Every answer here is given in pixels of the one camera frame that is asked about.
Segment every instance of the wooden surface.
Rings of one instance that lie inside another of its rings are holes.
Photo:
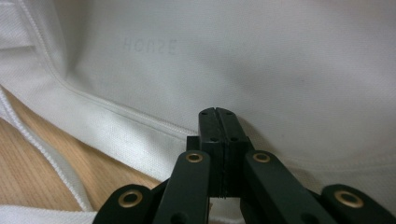
[[[159,182],[115,161],[44,121],[8,95],[20,118],[47,143],[57,148],[77,171],[94,210],[127,184],[153,188]],[[7,122],[0,119],[0,204],[80,211],[46,159]]]

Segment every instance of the white tote bag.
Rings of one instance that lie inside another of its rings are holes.
[[[235,112],[309,189],[342,183],[396,215],[396,3],[0,0],[0,85],[52,124],[165,180],[197,113]],[[0,223],[91,223],[83,187],[1,96],[83,213],[0,206]],[[211,220],[243,223],[235,200]]]

